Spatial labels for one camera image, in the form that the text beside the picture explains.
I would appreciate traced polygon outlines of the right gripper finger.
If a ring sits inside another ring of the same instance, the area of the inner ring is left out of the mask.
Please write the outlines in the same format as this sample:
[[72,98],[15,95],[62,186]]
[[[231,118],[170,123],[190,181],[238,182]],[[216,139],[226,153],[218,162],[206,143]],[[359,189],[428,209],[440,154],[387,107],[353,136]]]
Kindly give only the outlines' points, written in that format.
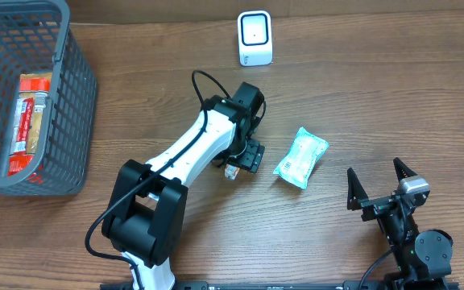
[[347,170],[348,194],[347,194],[347,209],[359,210],[363,207],[363,203],[369,201],[368,195],[361,185],[353,168]]
[[397,179],[401,182],[405,178],[416,176],[416,173],[409,168],[399,157],[393,159]]

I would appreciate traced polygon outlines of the orange tissue pack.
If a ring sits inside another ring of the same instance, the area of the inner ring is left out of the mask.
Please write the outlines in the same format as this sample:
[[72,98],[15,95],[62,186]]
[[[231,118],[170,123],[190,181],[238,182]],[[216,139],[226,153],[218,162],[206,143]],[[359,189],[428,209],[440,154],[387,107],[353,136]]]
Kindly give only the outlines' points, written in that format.
[[227,164],[225,166],[225,177],[230,179],[230,180],[235,180],[238,173],[240,172],[240,168],[236,167],[234,165]]

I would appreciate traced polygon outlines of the teal wet wipes pack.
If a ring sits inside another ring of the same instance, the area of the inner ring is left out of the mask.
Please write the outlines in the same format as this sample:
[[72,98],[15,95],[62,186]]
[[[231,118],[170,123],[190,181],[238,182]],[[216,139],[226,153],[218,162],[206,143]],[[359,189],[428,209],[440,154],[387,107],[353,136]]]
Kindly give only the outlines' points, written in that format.
[[287,155],[278,163],[273,173],[300,189],[307,189],[309,177],[317,161],[328,148],[327,141],[301,127]]

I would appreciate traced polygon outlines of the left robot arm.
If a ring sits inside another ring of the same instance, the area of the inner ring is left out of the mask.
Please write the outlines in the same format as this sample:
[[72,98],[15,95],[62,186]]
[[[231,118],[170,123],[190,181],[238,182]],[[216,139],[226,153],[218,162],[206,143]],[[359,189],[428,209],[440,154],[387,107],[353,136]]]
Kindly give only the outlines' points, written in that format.
[[257,172],[264,147],[252,135],[264,107],[259,88],[243,82],[231,98],[205,100],[197,120],[162,154],[122,165],[101,228],[132,272],[119,288],[174,288],[169,258],[180,240],[189,186],[213,160]]

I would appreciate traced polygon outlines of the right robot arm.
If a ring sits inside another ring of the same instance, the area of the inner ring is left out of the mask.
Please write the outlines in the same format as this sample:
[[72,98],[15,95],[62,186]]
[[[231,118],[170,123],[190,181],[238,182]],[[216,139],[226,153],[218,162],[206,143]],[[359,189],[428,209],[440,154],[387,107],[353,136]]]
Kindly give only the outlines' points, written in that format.
[[[361,210],[361,218],[376,220],[385,236],[389,250],[381,255],[363,274],[357,289],[457,289],[446,282],[451,274],[450,261],[454,241],[443,230],[419,231],[413,214],[428,200],[428,181],[405,163],[393,160],[397,188],[387,197],[370,199],[353,168],[347,170],[347,209]],[[389,255],[393,255],[397,272],[388,273],[381,281],[370,281],[369,275]]]

